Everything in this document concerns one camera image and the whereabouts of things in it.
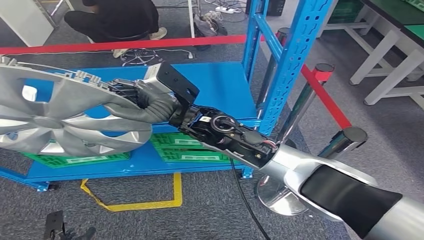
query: person sitting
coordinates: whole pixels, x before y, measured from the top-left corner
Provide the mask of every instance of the person sitting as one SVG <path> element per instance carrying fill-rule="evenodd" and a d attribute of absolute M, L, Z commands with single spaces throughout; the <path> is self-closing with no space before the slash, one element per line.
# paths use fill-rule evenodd
<path fill-rule="evenodd" d="M 90 12 L 69 11 L 64 21 L 75 31 L 88 36 L 95 43 L 134 40 L 140 36 L 159 40 L 167 29 L 159 27 L 159 13 L 152 0 L 82 0 Z M 121 54 L 126 49 L 116 49 Z"/>

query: red rope barrier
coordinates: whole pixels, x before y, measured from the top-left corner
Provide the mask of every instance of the red rope barrier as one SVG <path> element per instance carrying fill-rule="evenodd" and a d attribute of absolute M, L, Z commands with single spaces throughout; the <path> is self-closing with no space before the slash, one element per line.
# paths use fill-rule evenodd
<path fill-rule="evenodd" d="M 57 44 L 30 47 L 0 47 L 0 54 L 76 53 L 111 49 L 166 48 L 198 45 L 244 44 L 246 35 L 170 38 L 161 40 L 118 41 L 103 43 Z"/>
<path fill-rule="evenodd" d="M 300 72 L 306 78 L 309 85 L 313 88 L 316 95 L 318 95 L 318 97 L 321 99 L 322 103 L 330 112 L 337 124 L 341 127 L 341 129 L 351 127 L 352 124 L 349 119 L 345 116 L 339 106 L 337 106 L 324 87 L 318 82 L 317 78 L 309 70 L 309 68 L 306 65 L 303 65 Z"/>

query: shoe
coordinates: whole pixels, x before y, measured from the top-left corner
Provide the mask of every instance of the shoe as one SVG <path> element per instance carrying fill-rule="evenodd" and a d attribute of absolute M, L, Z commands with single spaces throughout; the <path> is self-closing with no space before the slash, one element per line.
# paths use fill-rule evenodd
<path fill-rule="evenodd" d="M 117 59 L 128 50 L 129 50 L 129 48 L 114 49 L 113 50 L 113 57 Z"/>
<path fill-rule="evenodd" d="M 168 33 L 168 30 L 166 28 L 160 27 L 159 31 L 149 34 L 148 37 L 150 38 L 150 40 L 159 40 L 165 37 L 167 33 Z"/>

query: robotic arm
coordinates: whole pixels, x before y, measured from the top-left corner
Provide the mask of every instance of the robotic arm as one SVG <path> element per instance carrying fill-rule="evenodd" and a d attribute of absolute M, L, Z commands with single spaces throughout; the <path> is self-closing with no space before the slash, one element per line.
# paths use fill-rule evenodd
<path fill-rule="evenodd" d="M 339 161 L 277 145 L 218 109 L 195 105 L 199 89 L 166 62 L 150 66 L 143 81 L 117 79 L 115 83 L 116 88 L 137 92 L 143 110 L 108 104 L 111 114 L 151 123 L 168 120 L 208 149 L 282 181 L 309 209 L 344 221 L 362 239 L 418 240 L 424 236 L 423 204 L 378 188 L 374 178 Z"/>

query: blue storage rack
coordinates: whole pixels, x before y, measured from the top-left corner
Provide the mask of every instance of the blue storage rack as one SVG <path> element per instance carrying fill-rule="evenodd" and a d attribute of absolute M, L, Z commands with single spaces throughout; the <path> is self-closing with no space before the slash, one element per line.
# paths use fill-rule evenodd
<path fill-rule="evenodd" d="M 252 0 L 242 62 L 190 63 L 175 64 L 174 66 L 200 89 L 196 104 L 220 109 L 234 116 L 246 126 L 258 127 L 260 132 L 269 135 L 308 56 L 331 2 L 331 0 L 300 0 L 290 33 L 285 45 L 281 46 L 265 20 L 268 0 Z M 261 34 L 265 38 L 277 67 L 266 101 L 261 106 L 263 114 L 258 119 L 249 82 L 253 76 Z M 143 78 L 146 67 L 107 67 L 83 70 L 101 77 L 104 81 L 112 80 L 109 78 L 137 80 Z M 34 86 L 38 89 L 40 87 L 36 83 Z M 97 111 L 96 114 L 101 115 L 104 109 L 97 109 Z M 172 133 L 176 132 L 176 129 L 167 124 L 156 124 L 153 126 L 153 132 Z M 242 169 L 244 178 L 252 177 L 251 168 L 243 164 L 237 164 L 236 167 Z M 231 169 L 230 165 L 222 163 L 165 163 L 153 146 L 147 143 L 134 150 L 131 159 L 127 161 L 65 168 L 49 168 L 34 162 L 26 175 L 0 167 L 0 177 L 34 187 L 38 191 L 46 191 L 49 182 L 52 181 L 229 169 Z"/>

